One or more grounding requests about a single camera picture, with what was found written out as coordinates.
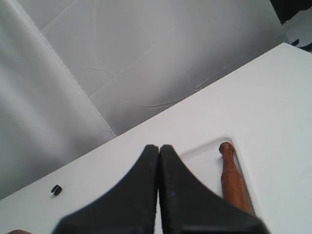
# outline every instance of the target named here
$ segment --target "seam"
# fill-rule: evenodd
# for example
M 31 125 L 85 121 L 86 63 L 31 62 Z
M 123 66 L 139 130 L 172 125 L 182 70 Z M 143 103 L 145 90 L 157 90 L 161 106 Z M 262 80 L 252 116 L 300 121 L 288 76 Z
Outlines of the seam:
M 101 115 L 101 113 L 98 111 L 98 109 L 95 107 L 95 105 L 91 102 L 91 100 L 89 99 L 89 97 L 86 95 L 86 93 L 83 91 L 83 89 L 81 88 L 81 86 L 78 84 L 78 82 L 76 81 L 76 79 L 74 78 L 74 76 L 71 74 L 71 72 L 69 71 L 69 69 L 66 67 L 66 65 L 63 63 L 63 61 L 60 59 L 60 57 L 58 56 L 58 54 L 55 52 L 55 50 L 52 48 L 51 44 L 47 41 L 47 39 L 44 37 L 44 35 L 39 31 L 39 29 L 36 27 L 36 25 L 34 24 L 34 22 L 32 21 L 32 19 L 30 18 L 30 16 L 26 13 L 26 11 L 24 10 L 24 8 L 22 8 L 22 6 L 16 2 L 16 0 L 12 0 L 12 3 L 17 6 L 19 8 L 19 11 L 21 13 L 24 14 L 24 16 L 28 19 L 28 21 L 30 22 L 31 26 L 35 29 L 36 33 L 38 33 L 40 35 L 40 37 L 43 39 L 44 43 L 47 45 L 47 47 L 49 48 L 50 52 L 51 52 L 51 56 L 53 57 L 53 60 L 57 60 L 58 63 L 60 63 L 60 69 L 62 69 L 65 74 L 67 75 L 67 77 L 69 78 L 69 81 L 74 85 L 74 87 L 86 98 L 86 100 L 89 102 L 91 108 L 93 109 L 93 111 L 95 111 L 95 113 L 100 117 L 100 119 L 102 120 L 102 122 L 104 123 L 104 125 L 108 128 L 108 130 L 111 132 L 111 134 L 113 135 L 113 137 L 116 137 L 115 132 L 111 129 L 111 127 L 109 126 L 109 124 L 106 122 L 106 120 L 103 118 L 103 116 Z

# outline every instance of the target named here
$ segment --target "white table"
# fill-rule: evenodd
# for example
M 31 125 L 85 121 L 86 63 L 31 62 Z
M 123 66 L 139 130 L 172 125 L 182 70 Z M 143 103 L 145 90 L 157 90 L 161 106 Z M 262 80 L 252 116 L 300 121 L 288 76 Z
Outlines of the white table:
M 194 174 L 220 194 L 217 146 L 223 140 L 234 143 L 255 211 L 271 232 L 310 233 L 311 100 L 311 54 L 282 44 L 1 200 L 0 233 L 17 228 L 50 233 L 60 218 L 112 188 L 146 144 L 172 144 Z M 50 193 L 55 184 L 63 187 L 57 197 Z M 156 233 L 161 233 L 159 219 Z

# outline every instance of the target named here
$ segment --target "small black object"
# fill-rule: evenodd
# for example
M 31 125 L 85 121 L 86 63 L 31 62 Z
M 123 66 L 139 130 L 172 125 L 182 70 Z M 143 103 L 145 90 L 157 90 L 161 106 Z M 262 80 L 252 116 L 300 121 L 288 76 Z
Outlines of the small black object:
M 60 192 L 62 192 L 62 187 L 59 185 L 54 186 L 53 189 L 51 190 L 51 193 L 53 193 L 54 196 L 59 195 Z
M 293 43 L 291 43 L 292 46 L 296 46 L 297 44 L 299 44 L 299 39 L 297 39 Z

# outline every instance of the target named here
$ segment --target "black nut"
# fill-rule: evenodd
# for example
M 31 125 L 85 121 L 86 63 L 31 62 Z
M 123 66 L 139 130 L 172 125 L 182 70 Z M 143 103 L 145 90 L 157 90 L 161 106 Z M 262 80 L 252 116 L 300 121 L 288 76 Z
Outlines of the black nut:
M 60 192 L 62 192 L 62 187 L 59 185 L 54 186 L 53 189 L 51 190 L 51 193 L 53 193 L 54 196 L 59 195 Z

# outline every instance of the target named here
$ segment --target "wooden handle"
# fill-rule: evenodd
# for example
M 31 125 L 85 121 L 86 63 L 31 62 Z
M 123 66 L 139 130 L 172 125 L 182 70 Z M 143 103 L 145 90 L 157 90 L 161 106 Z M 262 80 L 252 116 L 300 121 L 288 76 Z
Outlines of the wooden handle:
M 229 142 L 223 142 L 219 147 L 223 155 L 223 171 L 221 176 L 223 198 L 234 206 L 251 212 L 244 178 L 236 167 L 233 159 L 234 147 Z

